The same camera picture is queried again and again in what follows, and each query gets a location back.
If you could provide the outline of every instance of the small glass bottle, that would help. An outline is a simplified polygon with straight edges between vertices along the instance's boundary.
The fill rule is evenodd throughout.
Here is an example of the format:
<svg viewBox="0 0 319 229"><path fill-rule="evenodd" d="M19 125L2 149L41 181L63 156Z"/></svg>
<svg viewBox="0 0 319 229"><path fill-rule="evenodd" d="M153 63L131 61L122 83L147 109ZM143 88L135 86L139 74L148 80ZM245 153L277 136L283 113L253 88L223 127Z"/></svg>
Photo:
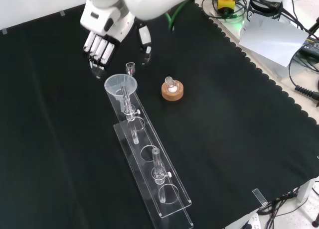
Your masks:
<svg viewBox="0 0 319 229"><path fill-rule="evenodd" d="M172 77L168 76L165 78L166 90L170 93L175 93L179 90L179 83L173 80Z"/></svg>

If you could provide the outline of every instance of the white paper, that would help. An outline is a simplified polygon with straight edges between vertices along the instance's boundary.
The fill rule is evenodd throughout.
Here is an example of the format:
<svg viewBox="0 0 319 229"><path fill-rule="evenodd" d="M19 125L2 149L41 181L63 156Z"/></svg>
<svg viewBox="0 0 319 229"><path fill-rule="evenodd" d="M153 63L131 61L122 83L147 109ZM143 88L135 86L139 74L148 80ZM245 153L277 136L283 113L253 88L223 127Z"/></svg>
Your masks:
<svg viewBox="0 0 319 229"><path fill-rule="evenodd" d="M294 26L254 14L239 45L287 67L308 34Z"/></svg>

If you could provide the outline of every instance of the clear acrylic clip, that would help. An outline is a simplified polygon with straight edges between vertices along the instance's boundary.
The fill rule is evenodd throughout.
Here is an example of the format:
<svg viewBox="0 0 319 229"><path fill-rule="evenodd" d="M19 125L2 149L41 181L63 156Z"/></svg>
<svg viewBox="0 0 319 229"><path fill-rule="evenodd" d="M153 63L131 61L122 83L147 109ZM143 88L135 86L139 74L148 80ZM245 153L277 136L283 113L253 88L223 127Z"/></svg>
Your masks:
<svg viewBox="0 0 319 229"><path fill-rule="evenodd" d="M253 190L253 194L258 199L258 201L261 203L262 206L265 206L268 204L267 200L264 198L264 196L261 194L258 188Z"/></svg>

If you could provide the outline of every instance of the yellow device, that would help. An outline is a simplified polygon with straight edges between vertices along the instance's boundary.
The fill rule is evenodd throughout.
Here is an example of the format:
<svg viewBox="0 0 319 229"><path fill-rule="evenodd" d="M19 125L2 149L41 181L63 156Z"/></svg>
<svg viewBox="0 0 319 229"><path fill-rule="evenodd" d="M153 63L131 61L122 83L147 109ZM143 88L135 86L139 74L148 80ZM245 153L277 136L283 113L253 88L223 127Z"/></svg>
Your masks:
<svg viewBox="0 0 319 229"><path fill-rule="evenodd" d="M217 10L222 15L233 13L235 5L234 0L217 0Z"/></svg>

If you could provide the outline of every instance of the transparent funnel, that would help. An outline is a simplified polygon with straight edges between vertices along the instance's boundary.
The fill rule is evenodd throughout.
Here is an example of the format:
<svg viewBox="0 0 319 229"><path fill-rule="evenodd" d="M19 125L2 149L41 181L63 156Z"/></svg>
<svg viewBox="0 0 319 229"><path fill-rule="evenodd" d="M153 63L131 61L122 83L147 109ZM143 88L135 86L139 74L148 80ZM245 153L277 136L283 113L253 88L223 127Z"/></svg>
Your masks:
<svg viewBox="0 0 319 229"><path fill-rule="evenodd" d="M138 83L136 80L127 74L116 74L109 77L105 83L104 88L107 93L111 94L116 100L121 103L121 111L124 112L124 98L121 87L126 87L129 95L135 92Z"/></svg>

